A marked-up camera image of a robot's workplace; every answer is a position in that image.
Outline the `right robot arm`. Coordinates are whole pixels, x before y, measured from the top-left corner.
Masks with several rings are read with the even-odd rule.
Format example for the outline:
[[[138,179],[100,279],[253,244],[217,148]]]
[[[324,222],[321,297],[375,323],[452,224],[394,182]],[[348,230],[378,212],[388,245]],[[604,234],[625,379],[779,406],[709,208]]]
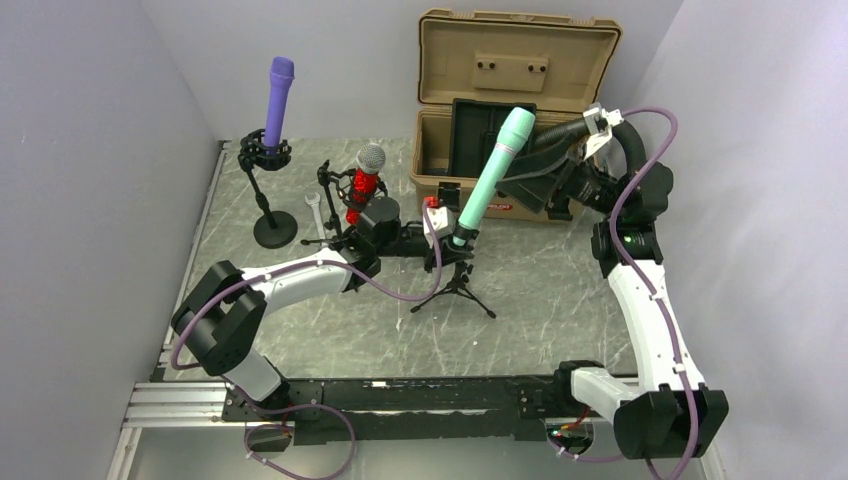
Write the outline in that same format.
[[[565,361],[554,373],[551,401],[574,415],[592,410],[613,427],[623,457],[676,458],[683,469],[703,456],[729,413],[721,390],[707,387],[689,355],[667,296],[654,221],[667,207],[673,175],[641,141],[622,141],[628,173],[599,185],[592,251],[622,309],[637,360],[639,385],[614,378],[600,363]]]

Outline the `small black tripod stand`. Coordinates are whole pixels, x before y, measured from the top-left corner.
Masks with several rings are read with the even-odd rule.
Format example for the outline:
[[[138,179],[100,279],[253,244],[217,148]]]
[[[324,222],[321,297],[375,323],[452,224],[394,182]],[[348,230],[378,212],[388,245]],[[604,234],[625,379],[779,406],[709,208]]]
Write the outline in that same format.
[[[424,270],[428,273],[431,273],[436,267],[436,261],[440,259],[440,254],[435,255],[433,257],[423,258],[424,259]],[[453,274],[447,284],[428,296],[425,300],[420,302],[417,305],[414,305],[410,308],[411,313],[417,313],[423,306],[430,303],[434,298],[437,298],[442,295],[456,295],[458,297],[462,297],[468,300],[475,302],[479,305],[483,311],[492,319],[497,317],[496,313],[487,307],[474,293],[469,289],[470,275],[473,271],[474,266],[467,262],[459,262],[452,264],[454,266]]]

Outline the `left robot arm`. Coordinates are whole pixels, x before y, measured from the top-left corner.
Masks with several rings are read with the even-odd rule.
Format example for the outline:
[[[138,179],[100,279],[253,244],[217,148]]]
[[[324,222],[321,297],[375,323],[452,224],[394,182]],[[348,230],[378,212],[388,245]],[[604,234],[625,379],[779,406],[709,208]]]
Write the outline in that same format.
[[[471,258],[484,210],[482,202],[470,200],[454,218],[446,205],[429,197],[421,205],[420,221],[403,225],[398,203],[381,196],[365,205],[351,228],[312,255],[256,268],[240,269],[228,260],[215,263],[172,317],[177,336],[173,368],[200,368],[221,377],[248,398],[258,417],[279,417],[288,404],[289,383],[254,347],[263,320],[314,297],[364,284],[413,302],[415,296],[376,282],[383,258],[420,257],[426,271],[441,275],[443,267]]]

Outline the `red glitter microphone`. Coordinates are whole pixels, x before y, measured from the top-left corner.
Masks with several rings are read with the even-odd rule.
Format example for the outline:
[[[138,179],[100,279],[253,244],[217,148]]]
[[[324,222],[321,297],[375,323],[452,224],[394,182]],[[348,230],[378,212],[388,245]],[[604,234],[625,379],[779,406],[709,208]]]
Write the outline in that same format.
[[[376,143],[361,147],[356,155],[356,169],[350,190],[346,221],[355,226],[360,213],[377,190],[379,173],[386,162],[383,148]]]

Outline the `teal microphone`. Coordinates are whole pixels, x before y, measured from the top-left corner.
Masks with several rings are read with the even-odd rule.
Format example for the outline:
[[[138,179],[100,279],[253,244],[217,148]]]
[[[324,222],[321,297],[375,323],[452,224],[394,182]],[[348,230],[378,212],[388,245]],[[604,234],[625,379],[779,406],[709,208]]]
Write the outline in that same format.
[[[460,212],[452,238],[455,246],[464,246],[471,238],[471,231],[480,226],[489,201],[495,195],[496,184],[527,143],[535,119],[533,113],[521,107],[514,107],[506,117],[482,173]]]

